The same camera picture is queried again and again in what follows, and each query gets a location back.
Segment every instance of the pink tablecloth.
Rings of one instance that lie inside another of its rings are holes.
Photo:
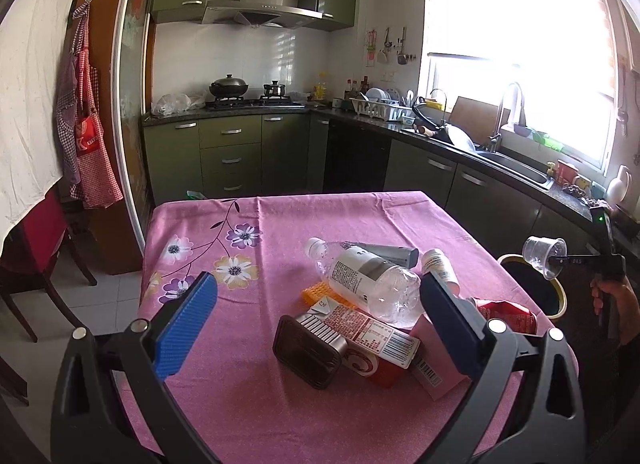
[[[420,192],[164,204],[149,228],[140,315],[151,318],[202,270],[218,276],[218,304],[167,384],[225,463],[414,462],[465,392],[463,382],[434,402],[409,373],[384,389],[347,368],[318,391],[276,360],[278,319],[305,311],[300,290],[319,280],[303,254],[311,236],[420,253],[441,248],[462,297],[517,301],[537,314],[539,333],[551,326],[507,272]],[[518,380],[512,375],[479,449],[496,441]],[[136,433],[156,448],[130,390],[122,393]]]

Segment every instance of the wooden cutting board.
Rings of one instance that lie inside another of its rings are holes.
[[[482,145],[494,134],[497,113],[496,105],[458,96],[451,110],[449,123],[460,127],[474,143]],[[503,123],[506,121],[506,115],[503,117]]]

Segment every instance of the red chair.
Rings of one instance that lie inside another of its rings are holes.
[[[53,189],[50,189],[44,200],[27,213],[4,241],[0,256],[0,297],[34,342],[38,341],[38,337],[16,307],[12,294],[44,289],[60,313],[74,327],[83,327],[82,322],[66,306],[51,283],[51,273],[56,266],[62,244],[67,247],[89,284],[97,285],[71,239],[65,216]]]

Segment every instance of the dish rack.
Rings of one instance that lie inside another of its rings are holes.
[[[399,121],[402,116],[411,115],[409,107],[398,104],[381,103],[379,101],[366,101],[364,99],[351,98],[353,109],[360,116],[369,116],[383,121]]]

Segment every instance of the hand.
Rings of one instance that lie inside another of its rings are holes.
[[[591,281],[591,296],[593,297],[593,310],[600,314],[604,305],[602,293],[611,295],[618,308],[620,316],[620,345],[626,345],[640,334],[640,305],[638,298],[631,289],[627,277],[622,282],[602,281],[599,277]]]

